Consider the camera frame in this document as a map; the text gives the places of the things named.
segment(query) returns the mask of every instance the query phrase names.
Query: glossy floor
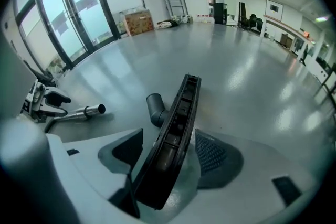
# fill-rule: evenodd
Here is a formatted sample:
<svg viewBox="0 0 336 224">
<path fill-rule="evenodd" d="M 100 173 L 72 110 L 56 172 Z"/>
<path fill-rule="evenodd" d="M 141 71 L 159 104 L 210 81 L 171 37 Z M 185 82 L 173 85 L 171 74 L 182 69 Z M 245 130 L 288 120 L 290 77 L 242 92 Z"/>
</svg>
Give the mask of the glossy floor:
<svg viewBox="0 0 336 224">
<path fill-rule="evenodd" d="M 196 128 L 270 145 L 321 179 L 333 126 L 328 100 L 313 98 L 318 81 L 276 43 L 221 25 L 151 31 L 97 51 L 59 85 L 72 99 L 66 109 L 103 103 L 106 115 L 51 132 L 70 142 L 143 128 L 134 178 L 159 133 L 145 99 L 158 92 L 169 108 L 186 73 L 202 78 Z"/>
</svg>

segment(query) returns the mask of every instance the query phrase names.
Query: cardboard box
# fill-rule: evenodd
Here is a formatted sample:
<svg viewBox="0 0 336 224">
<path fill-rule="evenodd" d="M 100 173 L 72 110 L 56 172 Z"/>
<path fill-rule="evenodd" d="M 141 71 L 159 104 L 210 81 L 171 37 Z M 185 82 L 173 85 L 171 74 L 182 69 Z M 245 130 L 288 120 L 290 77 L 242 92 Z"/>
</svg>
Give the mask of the cardboard box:
<svg viewBox="0 0 336 224">
<path fill-rule="evenodd" d="M 126 14 L 124 25 L 127 34 L 130 36 L 154 30 L 153 20 L 149 10 Z"/>
</svg>

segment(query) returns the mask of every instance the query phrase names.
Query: doorway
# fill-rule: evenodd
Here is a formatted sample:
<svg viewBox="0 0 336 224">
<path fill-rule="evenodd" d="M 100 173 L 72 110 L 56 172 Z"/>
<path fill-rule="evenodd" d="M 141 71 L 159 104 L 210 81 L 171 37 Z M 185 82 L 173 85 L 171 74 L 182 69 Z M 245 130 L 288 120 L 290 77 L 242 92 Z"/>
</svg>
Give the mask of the doorway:
<svg viewBox="0 0 336 224">
<path fill-rule="evenodd" d="M 41 0 L 41 10 L 68 68 L 119 38 L 100 0 Z"/>
</svg>

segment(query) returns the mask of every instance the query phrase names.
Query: ceiling light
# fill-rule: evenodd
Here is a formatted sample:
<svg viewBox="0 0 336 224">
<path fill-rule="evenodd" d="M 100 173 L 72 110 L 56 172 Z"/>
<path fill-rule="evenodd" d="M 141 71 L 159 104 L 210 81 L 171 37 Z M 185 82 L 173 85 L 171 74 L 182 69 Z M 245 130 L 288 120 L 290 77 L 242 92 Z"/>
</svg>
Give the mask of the ceiling light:
<svg viewBox="0 0 336 224">
<path fill-rule="evenodd" d="M 325 22 L 326 20 L 328 20 L 328 18 L 326 18 L 326 17 L 319 17 L 319 18 L 316 18 L 316 21 L 317 21 L 317 22 Z"/>
</svg>

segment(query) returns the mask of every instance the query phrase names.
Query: black cabinet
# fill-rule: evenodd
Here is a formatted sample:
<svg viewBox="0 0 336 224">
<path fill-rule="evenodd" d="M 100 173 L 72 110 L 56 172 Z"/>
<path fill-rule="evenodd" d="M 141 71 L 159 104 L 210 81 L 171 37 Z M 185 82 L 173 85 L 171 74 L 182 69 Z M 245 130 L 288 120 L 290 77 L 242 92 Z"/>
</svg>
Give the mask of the black cabinet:
<svg viewBox="0 0 336 224">
<path fill-rule="evenodd" d="M 214 4 L 214 19 L 215 24 L 226 25 L 227 20 L 227 5 L 224 3 Z"/>
</svg>

